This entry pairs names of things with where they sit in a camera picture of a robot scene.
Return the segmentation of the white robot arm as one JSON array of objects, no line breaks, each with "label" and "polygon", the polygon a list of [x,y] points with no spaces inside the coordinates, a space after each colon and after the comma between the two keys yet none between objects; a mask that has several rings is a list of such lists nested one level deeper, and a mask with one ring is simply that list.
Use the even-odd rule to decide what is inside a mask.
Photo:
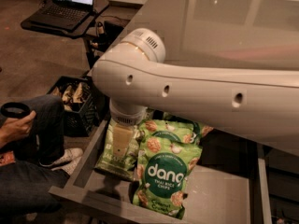
[{"label": "white robot arm", "polygon": [[159,36],[135,29],[97,60],[93,83],[125,117],[150,107],[298,153],[296,71],[178,66],[164,57]]}]

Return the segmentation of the person's hand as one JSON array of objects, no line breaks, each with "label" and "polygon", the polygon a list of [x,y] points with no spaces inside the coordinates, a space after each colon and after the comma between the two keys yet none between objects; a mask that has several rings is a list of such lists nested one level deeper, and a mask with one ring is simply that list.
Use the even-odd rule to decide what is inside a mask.
[{"label": "person's hand", "polygon": [[0,127],[0,148],[8,143],[22,140],[30,134],[36,112],[32,111],[22,119],[8,118]]}]

